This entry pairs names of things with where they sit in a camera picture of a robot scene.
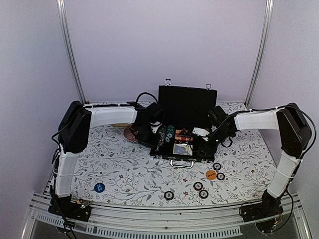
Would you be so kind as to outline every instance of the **black cable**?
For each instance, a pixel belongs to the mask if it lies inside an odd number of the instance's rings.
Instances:
[[[51,136],[51,139],[58,145],[59,150],[61,151],[61,146],[60,143],[54,138],[56,137],[58,134],[60,134],[62,131],[64,131],[68,126],[70,126],[70,124],[73,122],[73,120],[75,119],[75,117],[77,117],[77,113],[80,112],[81,110],[83,110],[83,108],[79,108],[71,117],[71,119],[69,120],[69,122],[62,128],[60,129],[57,133],[55,133],[54,135]]]
[[[229,148],[229,147],[233,144],[233,140],[231,139],[231,137],[228,137],[228,139],[229,139],[229,141],[230,141],[230,143],[229,143],[228,146],[225,146],[225,145],[224,145],[224,142],[225,142],[225,141],[223,141],[223,142],[221,143],[221,145],[222,145],[224,148]]]
[[[151,93],[142,92],[142,93],[140,93],[139,96],[136,98],[135,105],[137,105],[137,103],[139,102],[139,99],[140,99],[140,97],[141,97],[142,95],[149,95],[149,96],[151,96],[151,97],[154,98],[154,100],[155,100],[155,102],[156,102],[157,104],[159,103],[159,101],[157,100],[157,98],[156,98],[154,95],[152,95]]]
[[[55,180],[54,180],[54,183],[53,183],[53,185],[54,185],[54,187],[51,185],[50,187],[51,187],[51,189],[50,189],[50,191],[53,191],[53,194],[51,194],[51,196],[52,196],[52,200],[53,200],[53,202],[54,202],[54,204],[56,205],[56,207],[57,207],[57,209],[58,209],[58,211],[59,211],[59,213],[61,214],[61,216],[62,216],[62,219],[64,220],[64,231],[66,232],[66,225],[69,227],[69,229],[70,229],[70,231],[71,231],[71,233],[72,233],[72,235],[73,235],[73,237],[74,237],[74,239],[77,239],[77,237],[76,237],[76,235],[75,235],[75,233],[74,233],[74,231],[73,231],[73,229],[72,229],[72,225],[70,224],[70,222],[66,219],[66,217],[65,217],[65,215],[63,214],[63,212],[61,211],[61,209],[60,209],[60,207],[59,207],[59,205],[58,205],[58,203],[57,203],[57,201],[56,201],[56,197],[55,197]],[[65,233],[65,235],[69,238],[69,239],[72,239],[68,234],[67,234],[67,232]]]
[[[276,232],[278,230],[280,230],[281,228],[284,227],[284,225],[286,225],[291,217],[291,215],[293,214],[293,211],[294,211],[294,199],[293,197],[291,196],[291,194],[288,192],[288,187],[286,188],[286,193],[289,195],[289,197],[291,198],[291,211],[289,213],[289,216],[287,218],[287,220],[279,227],[279,228],[276,228],[273,232]]]

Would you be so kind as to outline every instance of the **black poker chip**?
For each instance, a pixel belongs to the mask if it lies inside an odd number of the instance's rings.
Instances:
[[[224,180],[224,179],[225,179],[225,174],[223,174],[223,173],[218,173],[218,174],[217,174],[217,179],[218,179],[218,180]]]
[[[199,197],[202,198],[202,199],[205,199],[208,197],[208,192],[206,190],[201,190],[199,192]]]
[[[221,164],[220,164],[220,163],[214,163],[214,164],[213,164],[213,169],[215,169],[216,171],[218,171],[219,169],[221,169]]]
[[[164,198],[168,201],[172,200],[174,198],[174,193],[171,191],[167,191],[164,193]]]
[[[202,190],[202,188],[203,188],[203,184],[201,182],[194,183],[194,189],[196,191],[200,191],[200,190]]]

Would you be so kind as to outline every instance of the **open briefcase lid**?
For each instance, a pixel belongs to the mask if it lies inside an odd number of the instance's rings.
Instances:
[[[159,104],[166,125],[211,128],[208,111],[216,106],[217,91],[181,86],[159,86]]]

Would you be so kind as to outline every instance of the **black briefcase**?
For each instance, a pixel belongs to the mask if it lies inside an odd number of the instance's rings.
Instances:
[[[208,111],[216,106],[217,91],[206,87],[159,86],[159,104],[164,110],[163,126],[151,156],[160,159],[213,163],[214,156],[198,150],[205,144],[192,134],[194,127],[211,130]]]

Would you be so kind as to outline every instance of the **table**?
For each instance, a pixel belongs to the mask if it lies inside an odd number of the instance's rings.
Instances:
[[[227,113],[245,110],[243,103],[218,103]],[[185,207],[221,205],[261,198],[276,166],[258,130],[241,131],[229,148],[218,147],[215,162],[225,179],[208,180],[212,164],[195,163],[191,169],[173,168],[165,159],[153,159],[150,149],[129,142],[123,128],[110,125],[90,129],[87,148],[78,158],[72,180],[73,198],[117,205]],[[206,199],[194,190],[201,182]],[[94,186],[103,183],[97,193]],[[172,191],[173,200],[164,193]]]

